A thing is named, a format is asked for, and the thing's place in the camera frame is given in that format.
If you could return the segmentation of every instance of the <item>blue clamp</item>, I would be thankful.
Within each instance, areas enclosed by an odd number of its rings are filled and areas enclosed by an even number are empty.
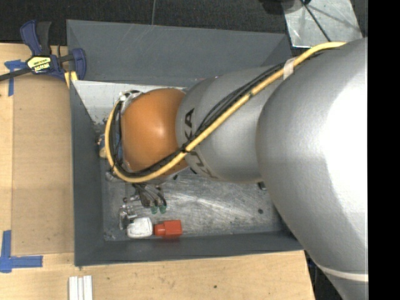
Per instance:
[[[2,233],[0,273],[10,273],[16,268],[41,268],[43,256],[12,257],[11,230]]]
[[[13,61],[6,61],[4,63],[7,69],[10,72],[13,72],[15,69],[24,69],[26,68],[26,63],[21,60],[13,60]],[[8,96],[11,97],[14,94],[14,78],[11,78],[8,83]]]
[[[20,28],[21,38],[31,52],[32,58],[35,56],[46,56],[51,59],[51,66],[44,70],[32,70],[33,74],[45,74],[65,81],[65,70],[61,67],[59,59],[51,54],[48,45],[48,34],[51,22],[39,22],[30,20]],[[75,62],[75,71],[79,79],[83,79],[86,74],[86,58],[81,48],[72,50],[73,60]]]

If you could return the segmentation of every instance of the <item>orange spherical end effector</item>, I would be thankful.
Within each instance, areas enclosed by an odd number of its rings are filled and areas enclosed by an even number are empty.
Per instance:
[[[176,238],[182,234],[181,220],[168,220],[154,226],[154,234],[164,238]]]
[[[179,149],[175,119],[185,93],[178,89],[156,89],[141,94],[121,116],[124,161],[140,171]],[[165,175],[187,167],[184,160]]]

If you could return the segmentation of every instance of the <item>white cable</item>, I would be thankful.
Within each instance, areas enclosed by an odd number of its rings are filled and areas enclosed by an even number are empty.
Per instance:
[[[317,266],[327,274],[331,274],[332,276],[342,278],[342,279],[347,279],[347,280],[352,280],[352,281],[358,281],[362,283],[367,283],[368,282],[368,273],[351,273],[351,272],[343,272],[343,271],[338,271],[334,269],[330,269],[328,267],[324,267],[320,264],[317,264]]]

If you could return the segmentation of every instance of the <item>black carpet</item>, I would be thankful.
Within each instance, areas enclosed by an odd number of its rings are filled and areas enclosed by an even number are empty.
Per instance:
[[[351,0],[367,35],[367,0]],[[0,0],[0,41],[20,41],[30,19],[52,21],[50,43],[66,45],[66,19],[151,24],[154,0]],[[156,0],[154,24],[285,33],[277,0]]]

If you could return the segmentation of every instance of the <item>green connector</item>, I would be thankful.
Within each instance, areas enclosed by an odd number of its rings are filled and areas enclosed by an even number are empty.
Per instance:
[[[167,211],[167,206],[165,206],[165,205],[162,205],[162,206],[160,206],[160,213],[165,213]]]

